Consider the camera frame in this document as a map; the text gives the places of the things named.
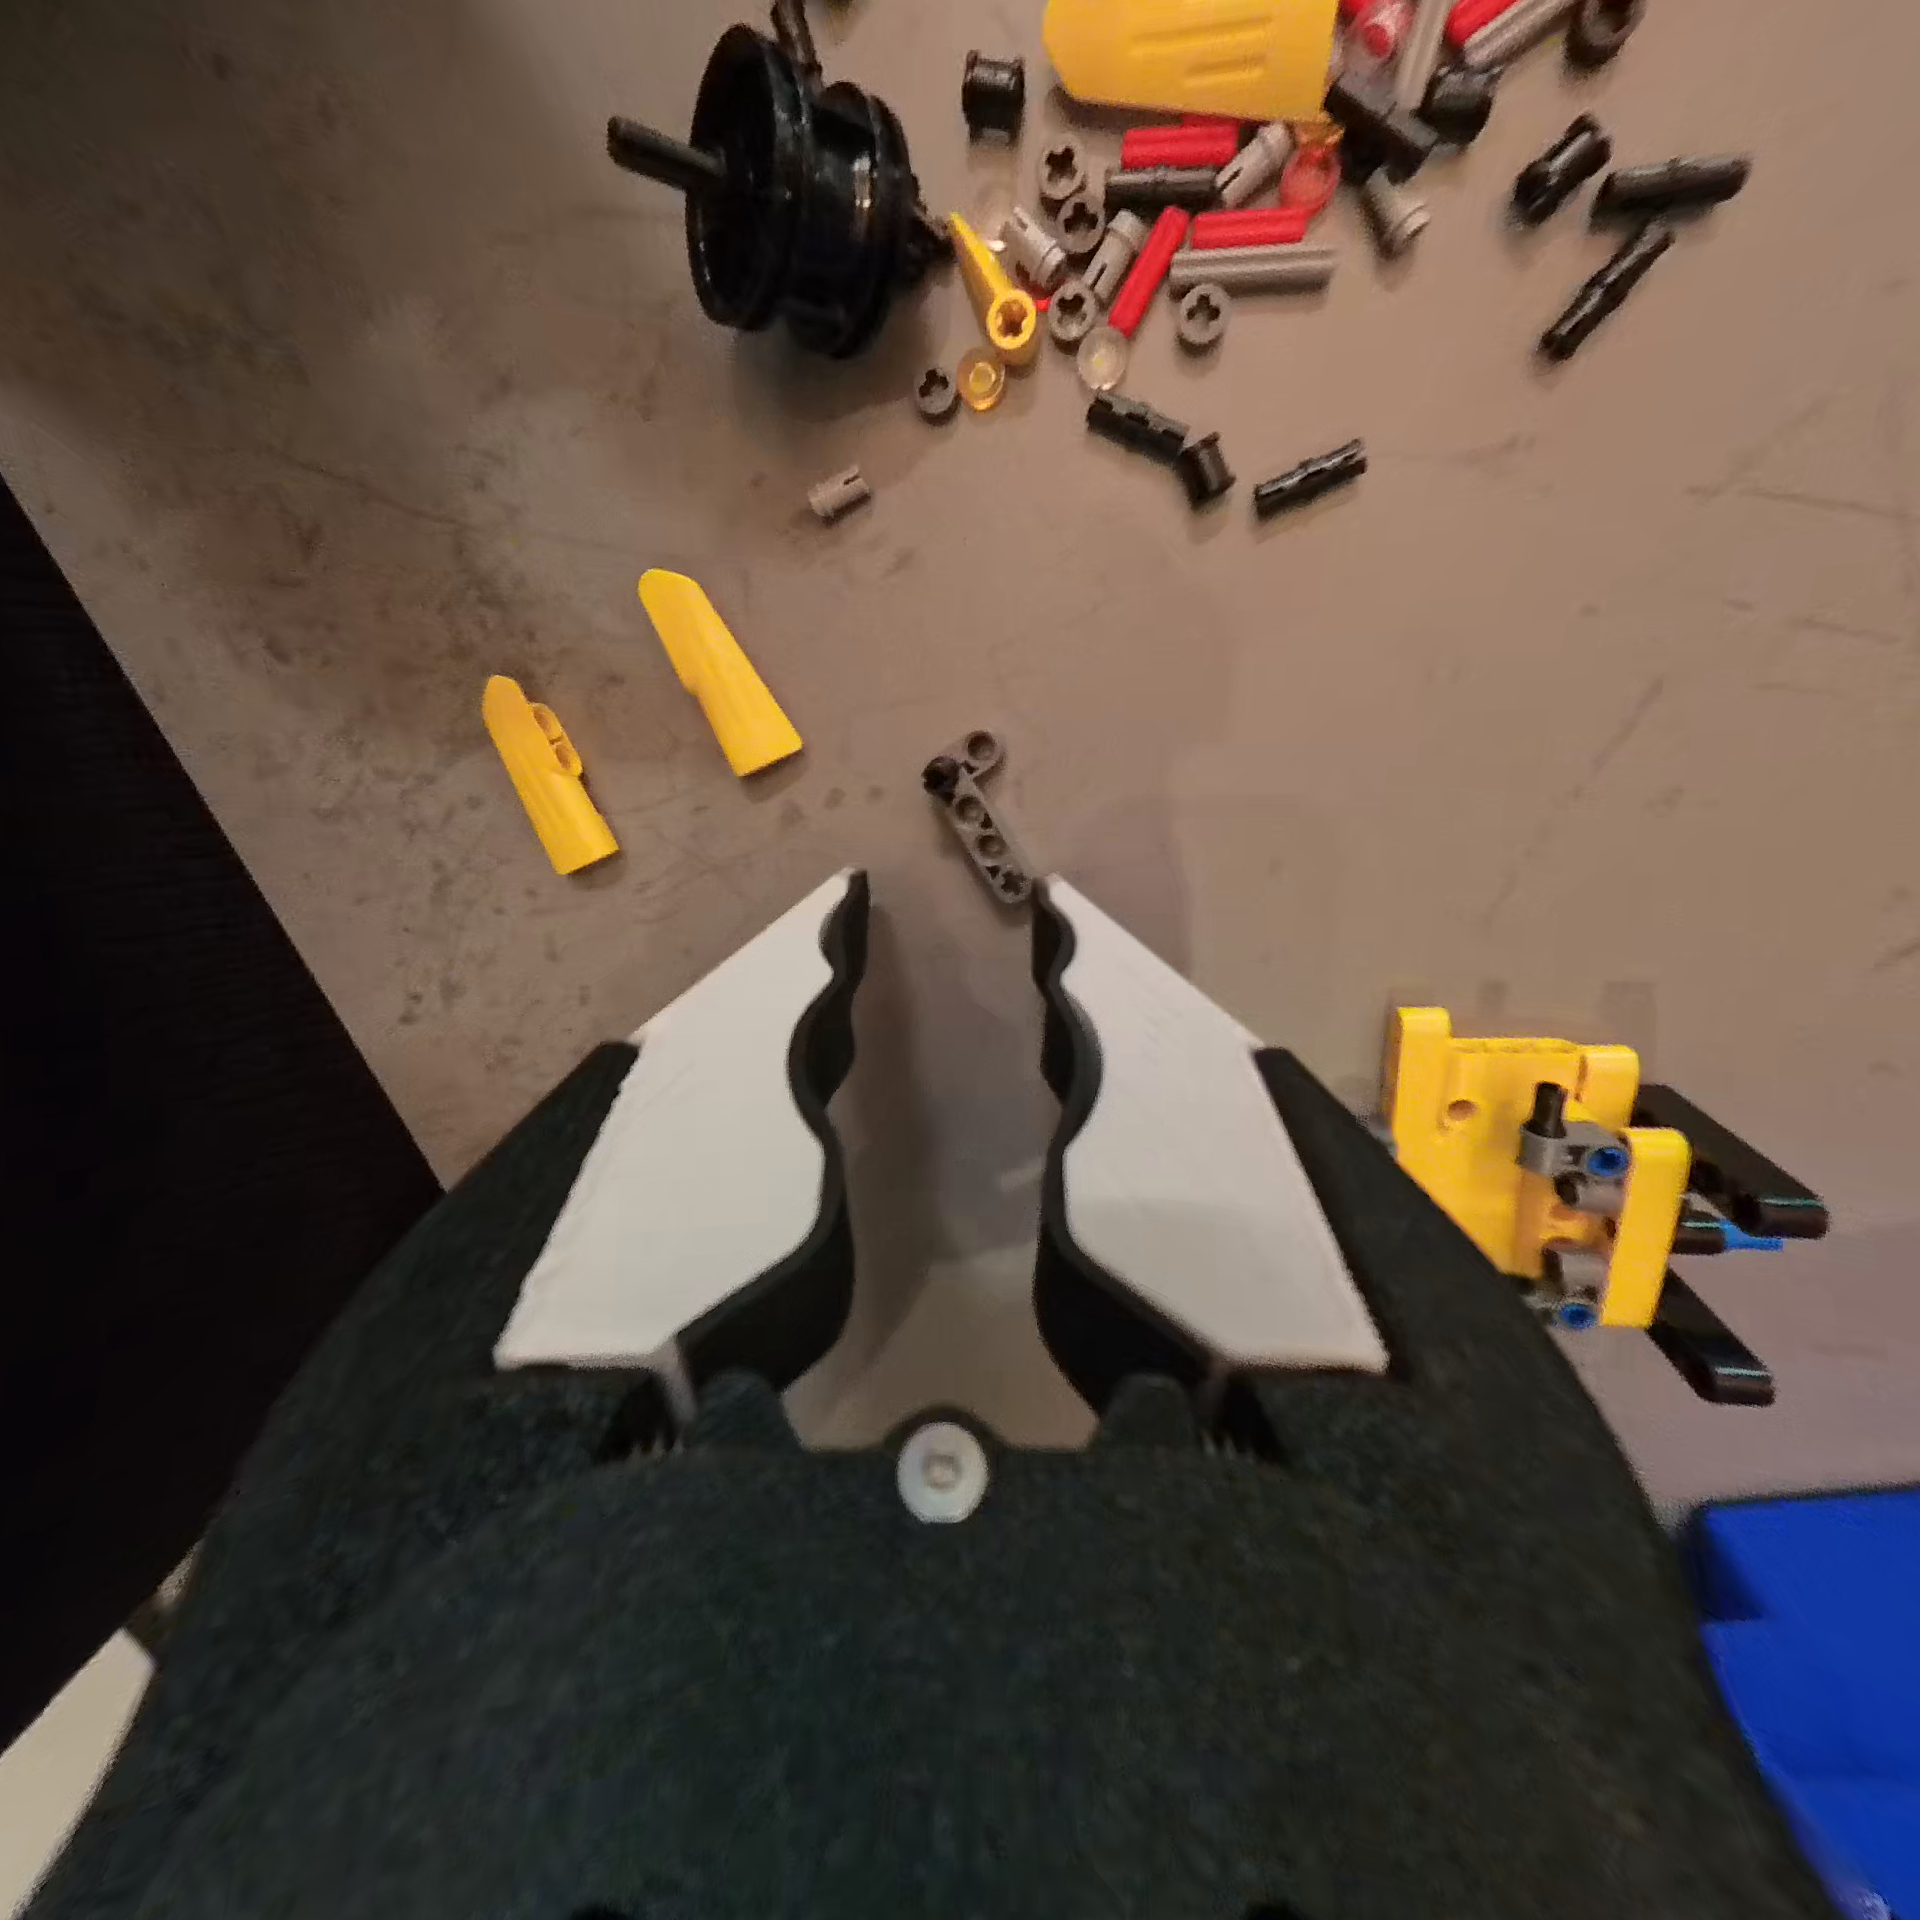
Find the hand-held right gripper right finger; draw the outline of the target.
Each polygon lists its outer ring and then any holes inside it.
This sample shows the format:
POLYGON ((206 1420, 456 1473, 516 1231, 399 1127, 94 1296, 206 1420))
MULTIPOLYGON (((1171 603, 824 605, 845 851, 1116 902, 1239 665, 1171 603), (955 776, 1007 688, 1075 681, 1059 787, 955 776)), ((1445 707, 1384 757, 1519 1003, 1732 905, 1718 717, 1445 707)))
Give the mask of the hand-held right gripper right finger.
POLYGON ((1066 878, 1030 912, 1053 1096, 1032 1304, 1103 1413, 1135 1376, 1383 1376, 1388 1345, 1267 1079, 1268 1052, 1066 878))

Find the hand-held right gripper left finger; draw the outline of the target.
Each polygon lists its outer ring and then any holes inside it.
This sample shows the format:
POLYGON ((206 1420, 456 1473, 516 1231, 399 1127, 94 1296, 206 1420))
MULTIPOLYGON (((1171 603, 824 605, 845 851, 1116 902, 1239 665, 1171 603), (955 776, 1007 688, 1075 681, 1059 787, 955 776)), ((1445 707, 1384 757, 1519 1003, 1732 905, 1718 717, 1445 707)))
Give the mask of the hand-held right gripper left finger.
POLYGON ((776 1393, 854 1299, 832 1099, 854 1061, 870 883, 845 865, 652 1015, 527 1265, 500 1376, 626 1374, 671 1415, 719 1376, 776 1393))

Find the grey toy beam with holes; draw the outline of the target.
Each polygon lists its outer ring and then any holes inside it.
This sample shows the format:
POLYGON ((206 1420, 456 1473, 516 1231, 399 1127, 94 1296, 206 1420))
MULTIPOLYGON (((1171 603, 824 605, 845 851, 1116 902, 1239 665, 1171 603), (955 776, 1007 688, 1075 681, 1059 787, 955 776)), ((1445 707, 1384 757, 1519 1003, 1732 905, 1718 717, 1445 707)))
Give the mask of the grey toy beam with holes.
POLYGON ((1002 907, 1027 909, 1037 891, 1037 875, 1018 828, 992 793, 1003 760, 1002 736, 974 727, 930 755, 919 779, 987 894, 1002 907))

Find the small yellow toy assembly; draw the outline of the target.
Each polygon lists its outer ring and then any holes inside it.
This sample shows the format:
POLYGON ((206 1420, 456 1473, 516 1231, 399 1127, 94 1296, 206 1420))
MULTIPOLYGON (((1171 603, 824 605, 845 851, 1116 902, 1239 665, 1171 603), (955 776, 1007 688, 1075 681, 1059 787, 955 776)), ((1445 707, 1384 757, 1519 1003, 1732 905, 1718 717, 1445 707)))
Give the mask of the small yellow toy assembly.
POLYGON ((1466 1038, 1402 1006, 1383 1137, 1549 1328, 1646 1335, 1699 1398, 1770 1407, 1772 1369, 1677 1270, 1830 1229, 1821 1195, 1626 1045, 1466 1038))

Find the yellow curved toy panel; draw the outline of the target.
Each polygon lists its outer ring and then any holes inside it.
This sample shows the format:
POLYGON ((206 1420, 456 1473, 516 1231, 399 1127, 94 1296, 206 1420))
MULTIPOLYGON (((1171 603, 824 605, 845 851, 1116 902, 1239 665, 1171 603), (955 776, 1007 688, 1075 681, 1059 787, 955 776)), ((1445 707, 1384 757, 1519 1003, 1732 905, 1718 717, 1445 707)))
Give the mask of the yellow curved toy panel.
POLYGON ((483 720, 550 869, 568 878, 612 859, 618 836, 591 803, 586 763, 559 717, 515 678, 494 675, 483 688, 483 720))
POLYGON ((800 731, 706 588, 686 573, 652 567, 637 580, 637 599, 733 776, 757 776, 802 755, 800 731))

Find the person's dark clothing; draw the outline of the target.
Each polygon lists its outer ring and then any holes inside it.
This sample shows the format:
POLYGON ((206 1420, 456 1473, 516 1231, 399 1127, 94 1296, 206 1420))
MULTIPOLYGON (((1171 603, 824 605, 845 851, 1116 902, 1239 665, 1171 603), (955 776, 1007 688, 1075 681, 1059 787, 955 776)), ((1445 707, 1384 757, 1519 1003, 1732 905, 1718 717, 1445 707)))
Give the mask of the person's dark clothing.
POLYGON ((2 1740, 440 1183, 2 492, 2 1740))

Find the blue plastic box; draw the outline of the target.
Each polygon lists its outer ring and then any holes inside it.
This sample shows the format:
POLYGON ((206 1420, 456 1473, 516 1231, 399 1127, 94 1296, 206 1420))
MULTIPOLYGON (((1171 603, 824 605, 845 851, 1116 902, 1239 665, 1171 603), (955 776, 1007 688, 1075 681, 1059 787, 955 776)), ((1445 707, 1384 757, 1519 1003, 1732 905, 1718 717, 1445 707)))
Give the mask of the blue plastic box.
POLYGON ((1766 1788, 1847 1916, 1918 1916, 1918 1491, 1703 1504, 1701 1638, 1766 1788))

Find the yellow thin toy lever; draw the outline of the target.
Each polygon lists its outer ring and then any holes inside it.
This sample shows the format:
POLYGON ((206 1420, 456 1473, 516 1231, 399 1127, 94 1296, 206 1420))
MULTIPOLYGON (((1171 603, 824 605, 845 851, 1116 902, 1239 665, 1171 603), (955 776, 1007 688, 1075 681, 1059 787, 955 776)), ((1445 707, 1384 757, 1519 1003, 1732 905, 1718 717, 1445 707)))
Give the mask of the yellow thin toy lever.
POLYGON ((982 345, 1007 368, 1029 368, 1040 345, 1035 296, 1002 265, 998 253, 960 214, 946 214, 950 253, 976 313, 982 345))

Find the pile of toy building pieces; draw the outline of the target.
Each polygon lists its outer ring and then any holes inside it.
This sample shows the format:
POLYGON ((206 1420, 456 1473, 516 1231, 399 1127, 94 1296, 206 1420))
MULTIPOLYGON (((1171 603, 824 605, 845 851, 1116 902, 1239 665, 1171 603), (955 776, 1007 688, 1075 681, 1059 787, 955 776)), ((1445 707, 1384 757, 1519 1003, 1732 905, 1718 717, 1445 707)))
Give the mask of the pile of toy building pieces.
MULTIPOLYGON (((1424 168, 1484 133, 1514 57, 1558 37, 1575 69, 1595 71, 1640 16, 1643 4, 1336 4, 1316 117, 1254 124, 1079 102, 1133 117, 1118 161, 1091 175, 1072 142, 1046 143, 1037 192, 1050 216, 1012 206, 996 241, 978 236, 1035 296, 1040 342, 1072 350, 1091 438, 1176 476, 1190 512, 1211 513, 1235 487, 1218 431, 1125 387, 1155 301, 1181 350, 1205 355, 1239 300, 1322 296, 1336 271, 1322 224, 1344 187, 1381 257, 1402 260, 1429 227, 1424 168)), ((954 369, 914 366, 910 399, 930 425, 967 408, 954 369)))

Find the black toy wheel with axle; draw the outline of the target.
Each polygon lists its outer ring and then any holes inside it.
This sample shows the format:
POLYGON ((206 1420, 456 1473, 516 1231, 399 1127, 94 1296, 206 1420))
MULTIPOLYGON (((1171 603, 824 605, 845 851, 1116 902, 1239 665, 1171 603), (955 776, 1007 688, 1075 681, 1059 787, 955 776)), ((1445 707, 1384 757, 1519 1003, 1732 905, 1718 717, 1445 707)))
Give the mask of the black toy wheel with axle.
POLYGON ((896 111, 828 81, 802 4, 710 47, 686 137, 615 113, 608 156, 680 193, 693 293, 719 327, 784 327, 845 360, 948 239, 923 203, 896 111))

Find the large yellow toy panel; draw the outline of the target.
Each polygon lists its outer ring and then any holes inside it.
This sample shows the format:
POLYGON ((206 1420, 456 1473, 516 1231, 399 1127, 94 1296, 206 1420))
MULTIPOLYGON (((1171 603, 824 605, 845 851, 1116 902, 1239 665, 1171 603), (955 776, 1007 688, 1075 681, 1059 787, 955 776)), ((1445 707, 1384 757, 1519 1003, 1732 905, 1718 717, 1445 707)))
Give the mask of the large yellow toy panel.
POLYGON ((1043 44, 1080 104, 1303 120, 1322 111, 1336 3, 1046 3, 1043 44))

